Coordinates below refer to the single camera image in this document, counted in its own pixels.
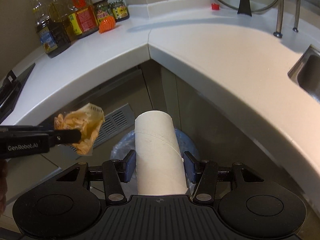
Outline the operator left hand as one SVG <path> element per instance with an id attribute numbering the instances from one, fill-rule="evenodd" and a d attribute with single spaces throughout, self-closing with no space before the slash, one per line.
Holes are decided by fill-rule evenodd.
<path id="1" fill-rule="evenodd" d="M 2 214 L 6 207 L 8 165 L 6 160 L 0 162 L 0 213 Z"/>

